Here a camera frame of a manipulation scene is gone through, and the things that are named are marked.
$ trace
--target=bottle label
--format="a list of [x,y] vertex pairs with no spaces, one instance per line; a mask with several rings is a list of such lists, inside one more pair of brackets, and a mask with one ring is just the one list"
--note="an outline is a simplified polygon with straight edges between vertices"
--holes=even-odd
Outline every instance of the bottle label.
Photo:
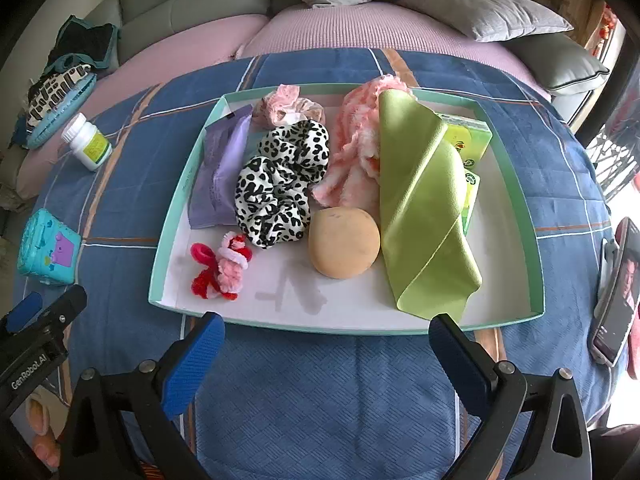
[[101,133],[96,133],[82,152],[88,156],[94,164],[100,164],[109,151],[109,146],[109,141]]

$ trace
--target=phone screen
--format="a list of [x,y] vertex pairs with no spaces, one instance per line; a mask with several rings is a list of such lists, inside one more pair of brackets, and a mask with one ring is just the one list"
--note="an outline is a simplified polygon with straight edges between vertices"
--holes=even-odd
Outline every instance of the phone screen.
[[593,345],[610,362],[615,362],[625,344],[640,298],[640,240],[637,234],[638,229],[631,224],[620,265],[621,279],[593,340]]

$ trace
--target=pill bottle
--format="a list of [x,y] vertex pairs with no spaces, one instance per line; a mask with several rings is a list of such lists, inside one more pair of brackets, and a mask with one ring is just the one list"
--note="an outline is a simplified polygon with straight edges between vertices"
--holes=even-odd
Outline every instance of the pill bottle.
[[100,130],[86,120],[84,114],[76,114],[62,132],[64,140],[76,158],[88,170],[95,171],[113,151],[111,143]]

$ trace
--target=metal bolt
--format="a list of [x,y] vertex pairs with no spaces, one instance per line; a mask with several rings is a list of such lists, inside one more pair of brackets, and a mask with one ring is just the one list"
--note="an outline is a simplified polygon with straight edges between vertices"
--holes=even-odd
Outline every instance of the metal bolt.
[[93,368],[87,368],[80,374],[80,378],[83,381],[89,381],[90,379],[94,378],[94,375],[95,375],[95,370]]
[[143,374],[148,374],[153,372],[156,369],[156,362],[153,359],[147,359],[146,361],[142,361],[138,365],[138,370],[140,370]]
[[558,374],[567,381],[574,378],[574,373],[569,368],[560,368]]
[[513,374],[516,371],[516,367],[510,361],[500,361],[498,363],[498,370],[503,374]]

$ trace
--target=purple pouch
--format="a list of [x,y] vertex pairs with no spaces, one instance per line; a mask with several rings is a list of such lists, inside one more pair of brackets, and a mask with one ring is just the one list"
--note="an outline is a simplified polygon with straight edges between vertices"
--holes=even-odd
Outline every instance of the purple pouch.
[[204,156],[191,191],[188,216],[191,229],[236,225],[235,193],[251,124],[251,105],[207,126]]

